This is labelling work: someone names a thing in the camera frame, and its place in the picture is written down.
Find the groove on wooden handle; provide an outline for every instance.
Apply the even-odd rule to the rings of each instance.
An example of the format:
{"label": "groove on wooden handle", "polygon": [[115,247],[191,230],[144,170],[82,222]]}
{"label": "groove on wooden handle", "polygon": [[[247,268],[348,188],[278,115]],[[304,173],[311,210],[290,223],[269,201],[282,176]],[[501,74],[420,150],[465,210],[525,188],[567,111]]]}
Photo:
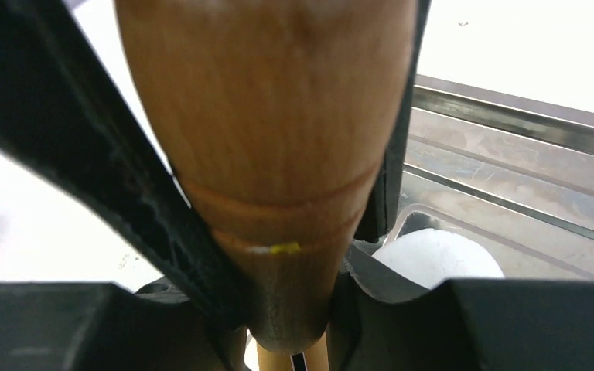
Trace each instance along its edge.
{"label": "groove on wooden handle", "polygon": [[[301,352],[324,331],[397,116],[416,1],[116,6],[179,183],[254,282],[251,332],[272,352]],[[282,244],[293,248],[273,248]]]}

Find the white wall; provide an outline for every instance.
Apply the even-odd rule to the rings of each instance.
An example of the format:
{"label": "white wall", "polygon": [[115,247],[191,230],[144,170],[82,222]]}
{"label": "white wall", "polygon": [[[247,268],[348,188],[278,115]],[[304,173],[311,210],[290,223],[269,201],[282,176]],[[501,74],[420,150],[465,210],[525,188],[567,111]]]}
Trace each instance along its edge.
{"label": "white wall", "polygon": [[[112,2],[88,0],[75,16],[157,146]],[[594,0],[434,0],[419,73],[594,112]],[[0,280],[135,290],[157,277],[94,214],[0,155]]]}

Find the metal counter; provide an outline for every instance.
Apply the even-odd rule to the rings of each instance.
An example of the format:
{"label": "metal counter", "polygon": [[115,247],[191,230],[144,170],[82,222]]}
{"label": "metal counter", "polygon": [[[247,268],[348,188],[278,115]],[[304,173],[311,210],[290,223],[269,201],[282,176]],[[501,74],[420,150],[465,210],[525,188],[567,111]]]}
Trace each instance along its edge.
{"label": "metal counter", "polygon": [[388,240],[436,226],[484,245],[507,277],[594,279],[594,114],[418,85]]}

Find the yellow mark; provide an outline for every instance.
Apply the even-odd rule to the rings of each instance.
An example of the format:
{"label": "yellow mark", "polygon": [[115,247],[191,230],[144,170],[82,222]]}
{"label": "yellow mark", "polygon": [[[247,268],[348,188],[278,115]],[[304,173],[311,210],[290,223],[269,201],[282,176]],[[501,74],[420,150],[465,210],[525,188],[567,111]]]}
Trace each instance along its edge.
{"label": "yellow mark", "polygon": [[279,245],[274,245],[270,247],[270,254],[280,254],[280,253],[298,253],[301,249],[299,248],[299,244],[296,242],[291,243],[281,243]]}

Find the brown wooden handle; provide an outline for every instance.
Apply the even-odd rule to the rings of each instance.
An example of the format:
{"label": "brown wooden handle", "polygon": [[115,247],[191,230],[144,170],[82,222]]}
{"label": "brown wooden handle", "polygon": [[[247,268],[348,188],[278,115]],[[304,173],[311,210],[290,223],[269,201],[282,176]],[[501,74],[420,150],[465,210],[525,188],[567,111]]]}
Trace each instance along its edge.
{"label": "brown wooden handle", "polygon": [[153,130],[255,284],[272,352],[322,335],[411,58],[415,0],[117,0]]}

